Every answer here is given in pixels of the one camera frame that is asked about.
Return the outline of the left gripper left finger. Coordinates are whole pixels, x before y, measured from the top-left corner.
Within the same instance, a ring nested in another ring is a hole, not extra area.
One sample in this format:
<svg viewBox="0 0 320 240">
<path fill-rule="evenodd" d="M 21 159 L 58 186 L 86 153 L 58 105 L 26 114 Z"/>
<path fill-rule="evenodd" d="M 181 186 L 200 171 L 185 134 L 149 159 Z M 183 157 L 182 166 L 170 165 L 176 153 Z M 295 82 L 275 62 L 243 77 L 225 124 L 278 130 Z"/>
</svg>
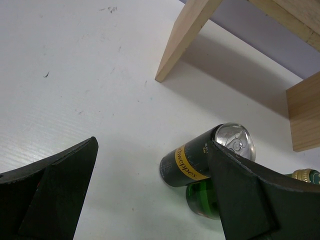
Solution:
<svg viewBox="0 0 320 240">
<path fill-rule="evenodd" d="M 60 153 L 0 174 L 2 240 L 71 240 L 98 154 L 92 136 Z"/>
</svg>

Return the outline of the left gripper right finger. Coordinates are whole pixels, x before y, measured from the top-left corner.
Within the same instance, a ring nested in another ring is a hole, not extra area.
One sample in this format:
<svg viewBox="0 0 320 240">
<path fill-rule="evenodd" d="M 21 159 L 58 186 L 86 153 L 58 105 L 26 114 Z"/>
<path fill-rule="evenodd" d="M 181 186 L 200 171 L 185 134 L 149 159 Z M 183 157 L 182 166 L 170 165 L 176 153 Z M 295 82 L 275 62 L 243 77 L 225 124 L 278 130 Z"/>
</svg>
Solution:
<svg viewBox="0 0 320 240">
<path fill-rule="evenodd" d="M 208 143 L 208 166 L 227 240 L 318 240 L 320 187 Z"/>
</svg>

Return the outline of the wooden two-tier shelf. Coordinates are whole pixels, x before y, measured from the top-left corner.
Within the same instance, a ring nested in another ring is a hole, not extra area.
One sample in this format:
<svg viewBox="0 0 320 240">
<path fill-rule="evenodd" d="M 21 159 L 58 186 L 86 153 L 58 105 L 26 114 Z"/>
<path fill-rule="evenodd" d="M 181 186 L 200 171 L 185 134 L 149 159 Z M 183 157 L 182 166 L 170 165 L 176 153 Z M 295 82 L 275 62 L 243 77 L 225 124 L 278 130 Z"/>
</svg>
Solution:
<svg viewBox="0 0 320 240">
<path fill-rule="evenodd" d="M 163 82 L 196 38 L 220 0 L 188 0 L 172 27 L 155 80 Z M 317 51 L 320 49 L 318 0 L 252 0 L 264 14 L 276 20 Z M 292 149 L 302 152 L 320 145 L 320 74 L 317 72 L 286 90 Z"/>
</svg>

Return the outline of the green glass bottle left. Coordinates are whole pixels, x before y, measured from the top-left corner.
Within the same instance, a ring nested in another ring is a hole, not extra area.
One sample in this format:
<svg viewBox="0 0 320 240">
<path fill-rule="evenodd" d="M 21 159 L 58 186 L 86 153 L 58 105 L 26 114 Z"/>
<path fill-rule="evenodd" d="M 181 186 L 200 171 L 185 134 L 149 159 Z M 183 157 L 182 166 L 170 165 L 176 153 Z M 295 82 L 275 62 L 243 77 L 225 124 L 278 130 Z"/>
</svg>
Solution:
<svg viewBox="0 0 320 240">
<path fill-rule="evenodd" d="M 213 220 L 220 220 L 218 199 L 211 178 L 188 185 L 185 196 L 189 208 L 195 214 Z"/>
</svg>

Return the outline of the green glass bottle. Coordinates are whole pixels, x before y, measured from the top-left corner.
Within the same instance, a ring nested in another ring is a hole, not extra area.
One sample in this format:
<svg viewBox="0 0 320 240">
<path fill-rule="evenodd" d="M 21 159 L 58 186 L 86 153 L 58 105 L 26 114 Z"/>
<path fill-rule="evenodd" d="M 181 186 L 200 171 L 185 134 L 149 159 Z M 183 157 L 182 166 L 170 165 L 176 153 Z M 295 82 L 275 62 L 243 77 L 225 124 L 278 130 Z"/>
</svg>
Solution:
<svg viewBox="0 0 320 240">
<path fill-rule="evenodd" d="M 185 196 L 189 208 L 195 214 L 213 220 L 220 220 L 218 199 L 211 178 L 188 185 Z"/>
<path fill-rule="evenodd" d="M 286 176 L 306 183 L 320 185 L 320 172 L 311 168 L 297 169 L 293 173 L 286 174 Z"/>
</svg>

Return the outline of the green glass bottle right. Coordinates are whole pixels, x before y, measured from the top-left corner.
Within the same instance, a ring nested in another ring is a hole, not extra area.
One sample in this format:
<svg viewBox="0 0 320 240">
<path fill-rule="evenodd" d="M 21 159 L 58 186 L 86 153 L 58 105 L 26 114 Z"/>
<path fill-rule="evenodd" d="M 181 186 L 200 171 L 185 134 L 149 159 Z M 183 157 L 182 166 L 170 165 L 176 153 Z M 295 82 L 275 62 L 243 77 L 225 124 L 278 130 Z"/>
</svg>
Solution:
<svg viewBox="0 0 320 240">
<path fill-rule="evenodd" d="M 286 174 L 286 176 L 306 183 L 320 185 L 320 172 L 311 168 L 297 169 L 293 173 Z"/>
</svg>

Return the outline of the black can rear left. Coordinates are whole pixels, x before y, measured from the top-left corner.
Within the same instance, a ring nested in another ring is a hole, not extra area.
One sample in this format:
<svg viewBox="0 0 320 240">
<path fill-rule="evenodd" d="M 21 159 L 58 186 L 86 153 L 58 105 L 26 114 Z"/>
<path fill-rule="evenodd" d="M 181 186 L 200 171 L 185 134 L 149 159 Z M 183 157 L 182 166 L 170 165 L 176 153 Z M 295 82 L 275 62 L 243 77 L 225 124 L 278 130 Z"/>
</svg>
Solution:
<svg viewBox="0 0 320 240">
<path fill-rule="evenodd" d="M 171 187 L 183 187 L 210 178 L 210 141 L 251 161 L 256 159 L 256 149 L 249 131 L 241 124 L 228 122 L 215 126 L 165 155 L 159 165 L 163 181 Z"/>
</svg>

